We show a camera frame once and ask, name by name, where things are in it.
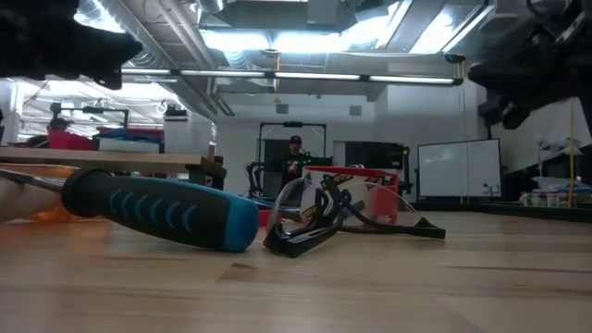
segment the black screwdriver handle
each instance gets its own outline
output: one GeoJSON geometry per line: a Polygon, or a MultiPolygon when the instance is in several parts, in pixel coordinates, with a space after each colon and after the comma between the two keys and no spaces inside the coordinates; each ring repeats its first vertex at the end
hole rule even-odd
{"type": "Polygon", "coordinates": [[[76,171],[62,202],[76,216],[104,216],[128,228],[193,246],[242,252],[259,228],[254,202],[165,179],[118,177],[98,168],[76,171]]]}

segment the table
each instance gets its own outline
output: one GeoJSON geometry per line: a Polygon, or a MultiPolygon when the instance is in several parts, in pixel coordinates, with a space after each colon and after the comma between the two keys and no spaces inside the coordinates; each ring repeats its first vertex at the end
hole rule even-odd
{"type": "Polygon", "coordinates": [[[0,225],[3,332],[570,332],[592,327],[592,226],[428,213],[446,240],[339,233],[297,259],[111,222],[0,225]]]}
{"type": "Polygon", "coordinates": [[[101,167],[109,171],[189,173],[189,181],[205,184],[211,176],[213,187],[224,189],[226,169],[194,154],[148,154],[123,152],[71,151],[61,149],[0,148],[0,162],[54,164],[72,167],[101,167]]]}

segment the wooden tabletop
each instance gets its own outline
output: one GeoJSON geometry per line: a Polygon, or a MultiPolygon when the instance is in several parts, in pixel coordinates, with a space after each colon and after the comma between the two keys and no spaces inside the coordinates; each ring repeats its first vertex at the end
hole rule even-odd
{"type": "Polygon", "coordinates": [[[208,174],[225,177],[226,169],[196,154],[150,154],[71,151],[61,149],[0,148],[0,162],[102,167],[110,171],[187,173],[185,166],[201,166],[208,174]]]}
{"type": "Polygon", "coordinates": [[[433,213],[446,240],[340,233],[297,259],[110,222],[0,226],[3,332],[590,332],[592,225],[433,213]]]}

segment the screwdriver handle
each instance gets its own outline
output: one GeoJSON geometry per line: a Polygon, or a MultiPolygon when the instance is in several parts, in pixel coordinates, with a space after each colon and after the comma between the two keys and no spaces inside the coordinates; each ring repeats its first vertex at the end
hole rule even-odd
{"type": "Polygon", "coordinates": [[[112,176],[83,168],[64,184],[73,215],[104,216],[118,224],[193,246],[243,252],[259,228],[259,210],[238,195],[165,179],[112,176]]]}

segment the workshop table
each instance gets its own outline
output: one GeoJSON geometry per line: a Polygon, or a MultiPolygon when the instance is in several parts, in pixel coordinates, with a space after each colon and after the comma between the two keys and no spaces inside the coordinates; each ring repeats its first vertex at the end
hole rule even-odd
{"type": "Polygon", "coordinates": [[[215,189],[224,189],[226,169],[197,154],[149,154],[74,151],[61,149],[0,148],[0,163],[52,164],[100,167],[111,172],[189,173],[191,183],[204,185],[212,177],[215,189]]]}
{"type": "Polygon", "coordinates": [[[108,221],[0,225],[0,327],[43,333],[590,333],[592,226],[425,213],[445,240],[338,233],[290,259],[108,221]]]}

